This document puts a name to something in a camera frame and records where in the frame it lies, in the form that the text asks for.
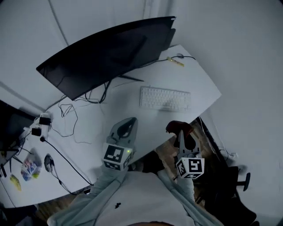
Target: white keyboard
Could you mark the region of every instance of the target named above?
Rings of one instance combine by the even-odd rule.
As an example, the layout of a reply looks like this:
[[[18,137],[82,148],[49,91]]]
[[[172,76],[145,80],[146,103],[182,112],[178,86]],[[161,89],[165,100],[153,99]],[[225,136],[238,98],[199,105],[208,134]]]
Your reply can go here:
[[[176,90],[141,87],[142,108],[186,112],[189,110],[191,94]]]

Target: wall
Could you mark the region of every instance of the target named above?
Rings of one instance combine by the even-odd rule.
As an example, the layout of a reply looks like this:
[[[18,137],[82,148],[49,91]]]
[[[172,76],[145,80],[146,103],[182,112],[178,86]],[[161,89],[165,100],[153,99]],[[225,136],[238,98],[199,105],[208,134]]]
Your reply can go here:
[[[62,93],[36,67],[66,46],[48,1],[3,1],[0,30],[1,100],[33,113],[46,109]]]
[[[0,99],[32,114],[46,110],[63,95],[36,71],[37,66],[67,43],[144,18],[145,0],[50,3],[52,8],[48,0],[5,0],[0,4]]]
[[[51,0],[62,30],[72,44],[104,29],[143,19],[145,1]]]
[[[222,96],[202,117],[213,121],[236,163],[251,172],[242,202],[262,225],[283,215],[283,6],[278,0],[174,1],[173,44],[182,44]]]

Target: desk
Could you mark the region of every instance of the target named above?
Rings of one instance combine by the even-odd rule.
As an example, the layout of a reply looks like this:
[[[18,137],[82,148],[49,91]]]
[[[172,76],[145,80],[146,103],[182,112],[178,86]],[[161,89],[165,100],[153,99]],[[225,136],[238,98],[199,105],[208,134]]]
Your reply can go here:
[[[175,56],[177,53],[190,56],[182,46],[178,45],[164,51],[160,59]],[[72,103],[79,118],[74,136],[62,138],[54,130],[50,130],[48,141],[92,183],[96,181],[100,174],[102,145],[106,141],[110,129],[118,121],[128,117],[137,117],[138,133],[135,141],[137,152],[134,160],[149,153],[172,136],[165,131],[168,122],[178,120],[190,123],[221,96],[217,87],[197,61],[192,58],[177,60],[184,63],[185,66],[181,67],[175,63],[164,61],[127,73],[128,76],[145,80],[145,82],[133,82],[122,78],[114,79],[108,89],[105,101],[100,105],[89,104],[84,101],[72,102],[65,98],[61,101],[61,104]],[[190,111],[178,113],[141,109],[139,107],[140,86],[149,85],[190,92]],[[92,98],[100,98],[103,91],[104,86],[94,89]],[[70,112],[65,118],[61,118],[61,112],[57,105],[52,106],[47,112],[52,115],[54,129],[63,135],[72,133],[76,120],[74,112]],[[29,135],[24,148],[34,148],[42,162],[46,154],[50,154],[54,159],[59,178],[70,191],[73,192],[88,186],[51,146],[40,142],[38,137]],[[22,151],[19,159],[24,160],[26,156],[27,152]],[[16,207],[41,203],[68,194],[58,181],[45,171],[44,166],[39,178],[28,182],[25,182],[22,178],[20,167],[20,163],[12,161],[12,173],[21,183],[21,192],[17,191],[9,180],[10,170],[8,165],[5,166],[7,178],[1,178]],[[0,202],[5,207],[13,207],[1,184]]]

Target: wooden floor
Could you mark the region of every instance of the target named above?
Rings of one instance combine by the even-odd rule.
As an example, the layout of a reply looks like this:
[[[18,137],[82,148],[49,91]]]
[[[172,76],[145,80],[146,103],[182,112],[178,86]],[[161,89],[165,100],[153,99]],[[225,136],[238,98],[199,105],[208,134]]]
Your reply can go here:
[[[197,121],[193,121],[191,126],[194,128],[194,135],[199,139],[202,157],[205,158],[205,173],[198,179],[194,180],[195,198],[206,188],[210,176],[217,170],[218,160],[208,143],[208,139],[202,131]],[[162,160],[163,165],[171,178],[177,176],[177,170],[174,165],[174,156],[177,155],[178,149],[173,146],[175,136],[160,145],[155,151],[159,158]],[[47,219],[54,213],[67,208],[76,196],[66,195],[48,202],[38,204],[38,211],[36,216],[40,219],[47,221]]]

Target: small yellow packet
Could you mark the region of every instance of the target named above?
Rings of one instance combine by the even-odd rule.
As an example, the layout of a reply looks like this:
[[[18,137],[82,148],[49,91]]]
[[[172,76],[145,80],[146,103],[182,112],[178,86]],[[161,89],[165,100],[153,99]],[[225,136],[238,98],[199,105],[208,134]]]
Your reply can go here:
[[[169,60],[169,61],[171,61],[171,62],[173,62],[173,63],[175,63],[175,64],[177,64],[177,65],[179,65],[179,66],[182,66],[182,67],[185,66],[183,63],[178,62],[178,61],[176,61],[176,60],[174,60],[174,59],[172,59],[172,58],[170,58],[170,57],[167,57],[167,60]]]
[[[16,178],[13,174],[10,176],[10,181],[14,184],[14,186],[18,189],[18,191],[22,191],[21,184],[19,183],[18,178]]]
[[[37,178],[39,177],[39,173],[34,173],[34,174],[32,175],[32,177],[33,177],[34,179],[37,179]]]

